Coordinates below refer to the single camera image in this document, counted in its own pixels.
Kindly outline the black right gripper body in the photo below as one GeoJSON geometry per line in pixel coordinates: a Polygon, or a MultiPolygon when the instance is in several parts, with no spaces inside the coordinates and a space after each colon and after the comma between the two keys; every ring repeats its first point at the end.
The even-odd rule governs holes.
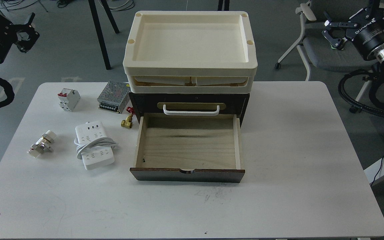
{"type": "Polygon", "coordinates": [[[384,9],[378,8],[374,16],[364,9],[349,18],[350,22],[360,24],[357,28],[347,29],[347,37],[365,61],[384,61],[384,9]]]}

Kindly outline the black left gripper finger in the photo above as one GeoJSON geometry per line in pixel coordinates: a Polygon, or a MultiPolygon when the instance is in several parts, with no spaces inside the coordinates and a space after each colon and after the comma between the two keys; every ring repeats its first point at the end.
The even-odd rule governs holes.
{"type": "Polygon", "coordinates": [[[21,31],[18,33],[26,33],[28,35],[28,38],[26,40],[22,39],[15,41],[15,46],[22,53],[27,53],[29,50],[31,50],[31,48],[34,46],[34,44],[40,37],[40,34],[37,31],[21,31]]]}
{"type": "Polygon", "coordinates": [[[27,34],[28,36],[36,36],[36,31],[34,27],[32,26],[32,22],[35,18],[36,14],[31,13],[25,20],[25,23],[23,24],[17,24],[15,25],[15,33],[16,34],[27,34]]]}

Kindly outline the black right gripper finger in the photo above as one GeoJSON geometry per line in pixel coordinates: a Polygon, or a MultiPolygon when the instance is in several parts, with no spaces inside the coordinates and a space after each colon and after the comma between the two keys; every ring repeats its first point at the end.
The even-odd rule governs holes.
{"type": "Polygon", "coordinates": [[[351,41],[351,38],[346,37],[345,29],[323,29],[322,35],[330,43],[333,50],[342,51],[346,42],[351,41]]]}
{"type": "Polygon", "coordinates": [[[324,16],[327,18],[324,25],[326,28],[329,27],[339,27],[339,28],[357,28],[360,24],[355,22],[345,22],[345,21],[334,21],[328,12],[323,12],[324,16]]]}

